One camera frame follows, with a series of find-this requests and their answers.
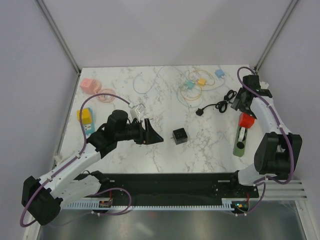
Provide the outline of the red cube power socket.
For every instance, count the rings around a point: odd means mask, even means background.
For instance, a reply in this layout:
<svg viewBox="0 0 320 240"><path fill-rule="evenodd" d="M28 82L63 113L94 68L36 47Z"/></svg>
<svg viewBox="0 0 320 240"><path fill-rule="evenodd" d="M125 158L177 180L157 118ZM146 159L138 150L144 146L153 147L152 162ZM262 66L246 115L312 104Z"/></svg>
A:
<svg viewBox="0 0 320 240"><path fill-rule="evenodd" d="M239 116L238 126L241 128L250 129L255 123L255 118L246 113L241 113Z"/></svg>

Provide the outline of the black cube power socket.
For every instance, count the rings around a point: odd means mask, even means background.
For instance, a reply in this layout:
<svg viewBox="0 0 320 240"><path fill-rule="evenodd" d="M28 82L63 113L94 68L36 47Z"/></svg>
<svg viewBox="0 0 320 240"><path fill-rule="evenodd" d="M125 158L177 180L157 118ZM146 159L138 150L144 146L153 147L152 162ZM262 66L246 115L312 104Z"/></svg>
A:
<svg viewBox="0 0 320 240"><path fill-rule="evenodd" d="M176 145L180 145L188 141L188 135L184 128L173 130L172 138L174 139Z"/></svg>

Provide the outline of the blue charger plug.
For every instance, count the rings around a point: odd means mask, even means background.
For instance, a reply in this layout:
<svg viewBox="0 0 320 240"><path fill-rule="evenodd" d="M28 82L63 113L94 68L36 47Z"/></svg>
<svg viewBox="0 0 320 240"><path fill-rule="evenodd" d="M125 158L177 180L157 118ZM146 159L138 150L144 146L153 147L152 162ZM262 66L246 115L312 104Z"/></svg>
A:
<svg viewBox="0 0 320 240"><path fill-rule="evenodd" d="M214 73L219 79L225 77L225 72L222 69L217 69Z"/></svg>

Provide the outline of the yellow charger plug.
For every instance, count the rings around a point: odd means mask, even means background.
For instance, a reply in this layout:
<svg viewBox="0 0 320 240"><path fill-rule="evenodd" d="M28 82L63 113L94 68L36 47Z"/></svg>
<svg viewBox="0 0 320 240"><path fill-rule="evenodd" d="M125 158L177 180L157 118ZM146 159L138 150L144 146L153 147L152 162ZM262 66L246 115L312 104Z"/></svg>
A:
<svg viewBox="0 0 320 240"><path fill-rule="evenodd" d="M197 80L197 84L199 86L201 86L201 87L205 86L206 82L207 82L207 80L205 78L202 78L202 77Z"/></svg>

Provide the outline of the green power strip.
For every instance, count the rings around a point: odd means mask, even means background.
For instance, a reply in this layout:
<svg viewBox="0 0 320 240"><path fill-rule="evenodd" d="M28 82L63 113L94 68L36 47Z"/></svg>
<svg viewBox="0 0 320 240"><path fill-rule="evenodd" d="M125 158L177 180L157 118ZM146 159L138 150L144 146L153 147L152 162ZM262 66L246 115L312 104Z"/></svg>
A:
<svg viewBox="0 0 320 240"><path fill-rule="evenodd" d="M246 140L247 140L248 129L245 127L238 126L234 147L233 147L233 155L236 157L242 157L245 153Z"/></svg>

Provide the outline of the teal charger plug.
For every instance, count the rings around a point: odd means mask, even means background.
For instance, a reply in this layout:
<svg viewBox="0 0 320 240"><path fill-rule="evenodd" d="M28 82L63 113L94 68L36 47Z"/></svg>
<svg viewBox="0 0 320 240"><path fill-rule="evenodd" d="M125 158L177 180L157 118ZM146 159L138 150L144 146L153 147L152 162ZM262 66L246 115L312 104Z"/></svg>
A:
<svg viewBox="0 0 320 240"><path fill-rule="evenodd" d="M183 84L184 89L192 90L195 86L195 83L192 80L188 80Z"/></svg>

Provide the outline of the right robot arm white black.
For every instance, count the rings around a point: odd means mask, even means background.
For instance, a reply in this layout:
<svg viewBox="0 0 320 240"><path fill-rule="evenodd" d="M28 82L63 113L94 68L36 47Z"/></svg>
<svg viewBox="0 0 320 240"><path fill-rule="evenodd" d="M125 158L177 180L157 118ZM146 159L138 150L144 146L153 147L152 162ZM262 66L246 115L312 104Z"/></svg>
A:
<svg viewBox="0 0 320 240"><path fill-rule="evenodd" d="M268 180L288 184L293 178L301 151L302 137L285 126L269 90L262 92L264 95L260 96L242 87L231 105L234 110L254 117L263 133L253 163L239 170L237 179L229 184L229 191L235 197L242 196L247 186L257 186Z"/></svg>

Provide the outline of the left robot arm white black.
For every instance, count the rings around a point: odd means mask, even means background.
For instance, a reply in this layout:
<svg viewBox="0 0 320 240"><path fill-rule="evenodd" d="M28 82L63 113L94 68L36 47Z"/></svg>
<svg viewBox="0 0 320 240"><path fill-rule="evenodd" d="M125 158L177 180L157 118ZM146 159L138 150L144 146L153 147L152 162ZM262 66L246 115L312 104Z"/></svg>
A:
<svg viewBox="0 0 320 240"><path fill-rule="evenodd" d="M106 123L84 139L79 153L39 178L28 177L22 188L23 213L30 213L34 223L45 226L73 201L94 194L106 196L110 185L95 173L82 180L75 178L113 151L118 142L133 140L137 145L152 145L164 141L148 118L143 121L135 118L131 123L127 120L124 110L114 110Z"/></svg>

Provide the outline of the yellow cube power socket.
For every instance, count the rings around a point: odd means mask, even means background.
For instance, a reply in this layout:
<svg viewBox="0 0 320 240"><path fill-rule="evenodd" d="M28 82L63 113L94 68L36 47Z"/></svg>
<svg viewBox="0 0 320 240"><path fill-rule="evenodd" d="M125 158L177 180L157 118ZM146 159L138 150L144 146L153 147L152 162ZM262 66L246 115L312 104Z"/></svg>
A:
<svg viewBox="0 0 320 240"><path fill-rule="evenodd" d="M80 110L77 110L77 120L80 121L80 116L81 116L81 121L83 125L88 125L93 122L93 117L91 113L90 108L83 108L81 115L80 115Z"/></svg>

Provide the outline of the pink cube power socket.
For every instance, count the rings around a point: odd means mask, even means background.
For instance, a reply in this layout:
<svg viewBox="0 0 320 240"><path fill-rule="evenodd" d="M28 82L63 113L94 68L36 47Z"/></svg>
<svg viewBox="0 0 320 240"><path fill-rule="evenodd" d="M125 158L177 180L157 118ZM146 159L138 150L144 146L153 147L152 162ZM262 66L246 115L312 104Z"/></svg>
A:
<svg viewBox="0 0 320 240"><path fill-rule="evenodd" d="M80 83L80 88L84 93L88 95L94 95L101 90L102 84L97 79L84 78Z"/></svg>

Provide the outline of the teal power strip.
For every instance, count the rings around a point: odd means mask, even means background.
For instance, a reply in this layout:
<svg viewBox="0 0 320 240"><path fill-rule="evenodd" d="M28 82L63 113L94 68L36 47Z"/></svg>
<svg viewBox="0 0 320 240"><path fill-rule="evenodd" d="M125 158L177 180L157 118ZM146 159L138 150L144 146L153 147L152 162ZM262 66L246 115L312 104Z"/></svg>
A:
<svg viewBox="0 0 320 240"><path fill-rule="evenodd" d="M92 114L92 123L83 125L84 132L85 132L86 136L89 136L95 132L94 115L93 115L93 111L91 108L90 108L90 110L91 110L91 114Z"/></svg>

